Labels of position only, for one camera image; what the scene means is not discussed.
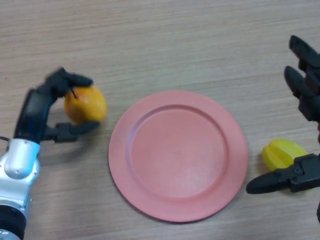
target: pink plate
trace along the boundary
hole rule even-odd
[[[109,166],[123,196],[157,219],[190,222],[225,207],[244,182],[245,137],[208,97],[186,91],[148,96],[120,118]]]

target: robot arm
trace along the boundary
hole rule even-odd
[[[30,189],[39,176],[38,154],[41,141],[74,142],[79,135],[96,129],[96,121],[81,125],[58,123],[47,126],[51,106],[74,87],[89,87],[87,77],[60,68],[45,82],[29,90],[21,109],[13,139],[0,157],[0,239],[23,240],[29,210]]]
[[[287,66],[284,70],[285,81],[299,100],[300,112],[308,121],[317,122],[320,131],[320,55],[297,36],[291,36],[289,48],[298,57],[298,68],[305,72],[305,77]],[[265,194],[290,189],[295,193],[316,187],[320,187],[320,155],[308,154],[295,158],[287,168],[276,169],[252,179],[246,191],[249,194]],[[320,205],[317,217],[320,222]]]

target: table surface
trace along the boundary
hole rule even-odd
[[[26,240],[313,240],[319,190],[248,195],[262,148],[288,138],[318,152],[316,124],[283,78],[297,35],[320,50],[319,0],[4,0],[0,3],[0,132],[12,136],[25,93],[59,66],[92,77],[106,123],[74,144],[43,144]],[[242,189],[203,221],[170,224],[129,206],[108,167],[116,122],[144,96],[187,90],[222,104],[249,148]],[[63,102],[49,123],[67,121]]]

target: orange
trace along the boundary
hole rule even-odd
[[[75,87],[73,91],[76,97],[69,91],[64,98],[64,111],[73,122],[82,124],[105,119],[108,106],[97,87]]]

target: yellow fruit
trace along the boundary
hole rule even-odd
[[[262,150],[262,157],[270,171],[275,169],[285,169],[294,163],[294,159],[307,155],[297,143],[277,138],[272,140],[269,145]]]
[[[88,121],[102,122],[107,115],[107,102],[101,91],[95,87],[75,87],[64,98],[64,111],[76,124]]]

